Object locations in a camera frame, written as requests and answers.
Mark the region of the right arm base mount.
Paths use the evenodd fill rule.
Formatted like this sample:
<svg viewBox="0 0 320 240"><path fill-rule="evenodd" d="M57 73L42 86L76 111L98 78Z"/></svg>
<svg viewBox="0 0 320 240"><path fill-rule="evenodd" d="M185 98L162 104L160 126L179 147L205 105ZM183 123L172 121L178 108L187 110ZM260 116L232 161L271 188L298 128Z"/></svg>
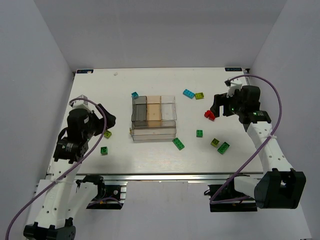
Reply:
<svg viewBox="0 0 320 240"><path fill-rule="evenodd" d="M204 196L208 196L210 199L214 193L221 187L221 184L208 185L208 189L203 192ZM225 187L214 199L214 201L222 201L228 199L242 198L246 195L237 192L231 186ZM257 206L253 198L247 198L242 200L235 200L230 202L221 202L218 204L210 204L211 213L240 213L240 212L257 212Z"/></svg>

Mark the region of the small green lego brick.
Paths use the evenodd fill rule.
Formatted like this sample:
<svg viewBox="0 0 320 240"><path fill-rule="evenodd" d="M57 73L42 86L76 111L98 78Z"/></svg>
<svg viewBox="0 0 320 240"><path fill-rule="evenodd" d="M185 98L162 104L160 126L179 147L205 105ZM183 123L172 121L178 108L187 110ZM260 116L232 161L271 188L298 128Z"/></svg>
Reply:
<svg viewBox="0 0 320 240"><path fill-rule="evenodd" d="M196 130L196 137L197 138L202 138L203 137L203 130L197 129Z"/></svg>
<svg viewBox="0 0 320 240"><path fill-rule="evenodd" d="M107 155L108 154L108 152L109 152L109 150L108 150L108 147L107 146L102 146L101 148L100 148L100 154L101 155Z"/></svg>

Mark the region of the small cyan lego brick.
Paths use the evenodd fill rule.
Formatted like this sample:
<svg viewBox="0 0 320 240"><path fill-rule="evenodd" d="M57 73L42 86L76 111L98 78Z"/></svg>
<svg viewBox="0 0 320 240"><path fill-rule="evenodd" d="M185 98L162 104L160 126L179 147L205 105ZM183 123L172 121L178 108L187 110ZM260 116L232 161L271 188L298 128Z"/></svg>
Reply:
<svg viewBox="0 0 320 240"><path fill-rule="evenodd" d="M138 97L139 97L139 95L138 95L137 92L133 92L133 93L131 94L131 96L132 96L132 98L138 98Z"/></svg>

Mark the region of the long green lego brick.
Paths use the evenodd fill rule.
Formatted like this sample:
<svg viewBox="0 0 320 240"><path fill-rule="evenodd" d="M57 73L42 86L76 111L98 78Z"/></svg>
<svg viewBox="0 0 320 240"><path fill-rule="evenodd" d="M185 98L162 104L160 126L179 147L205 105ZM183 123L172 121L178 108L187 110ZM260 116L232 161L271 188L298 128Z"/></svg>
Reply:
<svg viewBox="0 0 320 240"><path fill-rule="evenodd" d="M178 137L174 138L172 142L178 148L179 151L185 148L185 145L181 142L181 140Z"/></svg>
<svg viewBox="0 0 320 240"><path fill-rule="evenodd" d="M218 149L217 151L220 153L220 154L224 154L228 148L230 147L230 145L227 143L227 142L224 142Z"/></svg>

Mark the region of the lime lego brick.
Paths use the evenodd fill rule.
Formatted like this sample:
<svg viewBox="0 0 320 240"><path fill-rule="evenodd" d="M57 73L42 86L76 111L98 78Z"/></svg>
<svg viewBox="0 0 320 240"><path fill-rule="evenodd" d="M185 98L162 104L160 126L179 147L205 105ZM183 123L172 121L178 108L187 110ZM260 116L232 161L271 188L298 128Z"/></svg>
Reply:
<svg viewBox="0 0 320 240"><path fill-rule="evenodd" d="M212 141L211 141L211 145L213 146L213 147L215 147L215 148L217 148L218 147L218 145L219 145L219 140L218 139L216 139L216 138L214 138Z"/></svg>
<svg viewBox="0 0 320 240"><path fill-rule="evenodd" d="M106 130L103 135L106 139L109 139L112 136L112 133L109 130Z"/></svg>
<svg viewBox="0 0 320 240"><path fill-rule="evenodd" d="M196 99L196 100L204 99L204 93L203 93L203 92L195 93L194 96L195 96L195 99Z"/></svg>

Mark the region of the red lego brick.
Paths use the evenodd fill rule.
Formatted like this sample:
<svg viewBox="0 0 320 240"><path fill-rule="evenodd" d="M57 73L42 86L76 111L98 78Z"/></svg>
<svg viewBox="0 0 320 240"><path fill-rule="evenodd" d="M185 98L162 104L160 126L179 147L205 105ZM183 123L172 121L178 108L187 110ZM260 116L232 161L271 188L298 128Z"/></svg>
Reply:
<svg viewBox="0 0 320 240"><path fill-rule="evenodd" d="M215 118L216 118L216 117L214 116L214 114L210 114L210 115L208 116L208 119L211 120L211 121L214 121Z"/></svg>
<svg viewBox="0 0 320 240"><path fill-rule="evenodd" d="M212 112L210 110L207 110L205 113L204 113L204 116L206 118L209 118L211 116Z"/></svg>

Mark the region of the long cyan lego brick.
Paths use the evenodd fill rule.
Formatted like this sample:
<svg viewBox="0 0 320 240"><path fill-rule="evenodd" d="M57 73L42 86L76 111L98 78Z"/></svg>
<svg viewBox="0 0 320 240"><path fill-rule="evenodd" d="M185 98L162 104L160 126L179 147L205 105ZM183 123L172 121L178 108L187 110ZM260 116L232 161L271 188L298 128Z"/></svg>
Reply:
<svg viewBox="0 0 320 240"><path fill-rule="evenodd" d="M185 89L182 94L190 99L193 99L195 96L195 94L188 89Z"/></svg>

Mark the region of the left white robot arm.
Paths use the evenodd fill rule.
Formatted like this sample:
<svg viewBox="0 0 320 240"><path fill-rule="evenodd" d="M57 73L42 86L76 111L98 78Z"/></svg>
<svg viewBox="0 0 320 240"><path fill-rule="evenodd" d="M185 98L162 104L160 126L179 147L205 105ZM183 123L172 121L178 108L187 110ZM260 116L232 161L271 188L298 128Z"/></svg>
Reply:
<svg viewBox="0 0 320 240"><path fill-rule="evenodd" d="M77 99L71 103L67 126L60 132L53 154L51 183L45 191L44 202L34 223L27 224L23 236L28 240L73 240L76 236L74 220L93 200L105 196L104 178L97 174L75 177L81 163L92 150L92 137L103 137L116 124L116 117L100 103L95 108L98 118L88 107L88 101Z"/></svg>

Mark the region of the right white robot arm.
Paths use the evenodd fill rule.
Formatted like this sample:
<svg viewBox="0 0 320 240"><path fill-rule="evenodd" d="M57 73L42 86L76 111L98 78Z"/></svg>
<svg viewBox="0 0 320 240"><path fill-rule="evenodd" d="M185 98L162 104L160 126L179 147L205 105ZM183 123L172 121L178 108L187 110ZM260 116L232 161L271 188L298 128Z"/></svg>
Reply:
<svg viewBox="0 0 320 240"><path fill-rule="evenodd" d="M306 176L302 171L294 170L284 156L274 135L276 129L271 124L269 114L260 110L260 94L259 87L247 85L214 96L210 110L215 117L219 117L220 107L223 107L224 116L238 116L256 148L253 155L261 161L263 177L258 180L242 175L237 170L213 194L211 205L229 201L226 197L216 200L228 185L243 194L235 198L236 201L252 198L260 209L296 209L299 205Z"/></svg>

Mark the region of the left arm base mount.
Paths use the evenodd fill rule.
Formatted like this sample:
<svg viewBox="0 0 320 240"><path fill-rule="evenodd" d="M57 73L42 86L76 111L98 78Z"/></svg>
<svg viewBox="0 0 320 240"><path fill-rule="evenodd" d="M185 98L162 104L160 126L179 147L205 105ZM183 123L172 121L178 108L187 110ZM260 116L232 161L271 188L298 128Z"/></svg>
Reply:
<svg viewBox="0 0 320 240"><path fill-rule="evenodd" d="M121 210L123 203L121 203L121 185L107 185L101 175L89 174L83 179L77 179L77 190L81 188L84 183L92 183L97 189L97 195L91 200L86 207L94 210Z"/></svg>

